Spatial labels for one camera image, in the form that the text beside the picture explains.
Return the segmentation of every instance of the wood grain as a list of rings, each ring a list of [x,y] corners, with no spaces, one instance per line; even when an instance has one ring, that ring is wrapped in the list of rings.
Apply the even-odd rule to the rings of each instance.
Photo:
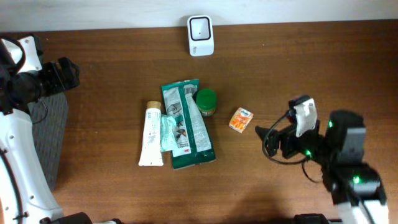
[[[362,114],[365,160],[380,173],[390,219],[398,219],[398,21],[214,27],[215,53],[193,58],[186,28],[38,33],[47,60],[67,56],[81,84],[67,93],[67,130],[54,196],[66,215],[126,223],[234,223],[323,213],[337,218],[322,184],[300,167],[269,162],[254,132],[269,127],[294,96],[314,97],[321,132],[330,111]],[[160,86],[200,79],[218,95],[205,119],[217,161],[172,170],[139,167],[146,102]],[[239,134],[239,106],[254,113]],[[319,167],[309,164],[317,177]]]

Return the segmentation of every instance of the gray mat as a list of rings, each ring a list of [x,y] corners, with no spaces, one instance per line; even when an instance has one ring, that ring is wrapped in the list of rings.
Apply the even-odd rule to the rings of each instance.
[[[49,109],[47,117],[33,125],[33,139],[40,165],[50,190],[55,188],[62,150],[63,135],[68,117],[67,97],[63,93],[42,98]],[[32,122],[45,116],[42,103],[29,103]]]

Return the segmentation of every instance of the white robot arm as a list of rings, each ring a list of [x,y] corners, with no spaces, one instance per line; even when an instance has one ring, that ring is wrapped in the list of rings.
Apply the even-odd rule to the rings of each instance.
[[[388,206],[381,204],[379,200],[365,200],[366,208],[359,204],[352,206],[349,202],[340,203],[337,205],[338,216],[343,223],[353,224],[388,224]]]
[[[45,180],[34,147],[30,116],[0,113],[0,197],[7,224],[40,223],[63,217]]]

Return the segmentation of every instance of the green led light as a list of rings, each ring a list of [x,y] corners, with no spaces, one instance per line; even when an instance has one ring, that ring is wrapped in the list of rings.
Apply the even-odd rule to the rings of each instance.
[[[309,157],[309,158],[312,157],[311,151],[309,151],[308,149],[304,152],[304,154],[305,154],[307,157]]]
[[[359,178],[358,176],[355,176],[353,178],[353,182],[354,182],[354,184],[359,184],[361,182],[361,178]]]

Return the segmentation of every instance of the white tube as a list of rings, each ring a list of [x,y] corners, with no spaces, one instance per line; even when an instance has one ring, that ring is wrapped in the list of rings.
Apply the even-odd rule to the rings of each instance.
[[[144,137],[139,166],[162,166],[160,151],[160,116],[162,114],[158,101],[149,101],[145,113]]]

